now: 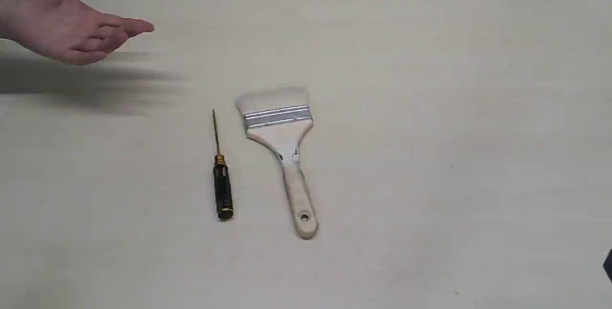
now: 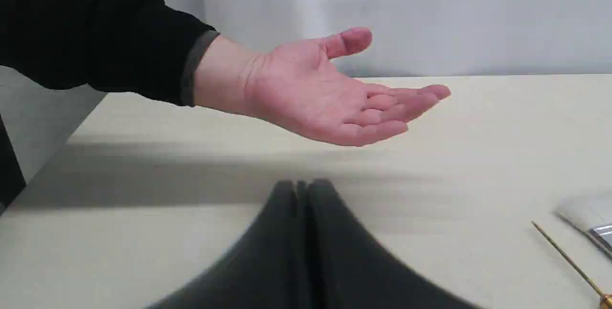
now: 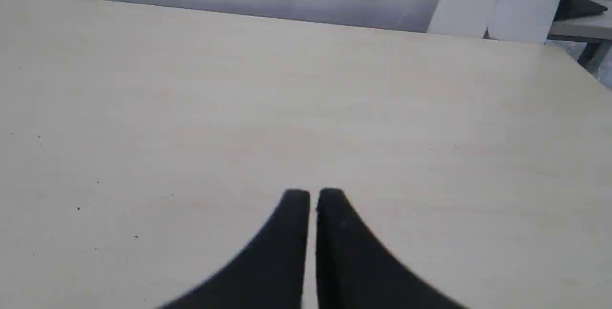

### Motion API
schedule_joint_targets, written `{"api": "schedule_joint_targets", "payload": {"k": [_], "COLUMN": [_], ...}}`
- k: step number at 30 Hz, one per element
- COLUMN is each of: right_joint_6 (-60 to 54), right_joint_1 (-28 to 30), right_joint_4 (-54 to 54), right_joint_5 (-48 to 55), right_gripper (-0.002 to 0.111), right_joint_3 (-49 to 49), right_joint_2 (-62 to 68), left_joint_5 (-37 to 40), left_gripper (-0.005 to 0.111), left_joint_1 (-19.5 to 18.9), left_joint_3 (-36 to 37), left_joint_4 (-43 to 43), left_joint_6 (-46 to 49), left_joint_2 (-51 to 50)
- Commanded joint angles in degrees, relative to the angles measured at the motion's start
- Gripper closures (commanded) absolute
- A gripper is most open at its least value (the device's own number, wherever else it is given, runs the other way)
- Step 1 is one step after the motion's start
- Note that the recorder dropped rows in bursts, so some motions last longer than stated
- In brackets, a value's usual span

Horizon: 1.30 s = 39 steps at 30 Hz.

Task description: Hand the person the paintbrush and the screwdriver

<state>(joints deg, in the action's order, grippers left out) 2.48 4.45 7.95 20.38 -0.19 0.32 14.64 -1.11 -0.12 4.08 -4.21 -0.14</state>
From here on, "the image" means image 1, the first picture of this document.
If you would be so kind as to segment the bare human forearm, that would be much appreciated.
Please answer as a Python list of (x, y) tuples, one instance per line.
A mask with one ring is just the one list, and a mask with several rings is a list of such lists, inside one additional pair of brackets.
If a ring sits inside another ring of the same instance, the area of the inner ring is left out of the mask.
[(20, 0), (0, 0), (0, 38), (13, 40), (11, 19)]

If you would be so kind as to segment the open bare human hand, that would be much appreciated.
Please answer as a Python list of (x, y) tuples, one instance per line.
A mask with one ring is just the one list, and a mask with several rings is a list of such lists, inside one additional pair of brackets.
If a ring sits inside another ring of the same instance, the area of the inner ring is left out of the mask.
[(11, 41), (76, 66), (105, 60), (132, 37), (155, 30), (149, 21), (103, 13), (81, 0), (20, 0), (11, 27)]

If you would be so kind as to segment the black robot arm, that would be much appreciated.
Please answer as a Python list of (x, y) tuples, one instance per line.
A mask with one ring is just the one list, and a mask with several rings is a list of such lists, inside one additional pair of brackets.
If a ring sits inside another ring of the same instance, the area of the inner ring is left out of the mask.
[(602, 267), (609, 281), (612, 282), (612, 249), (610, 249), (610, 251), (606, 255)]

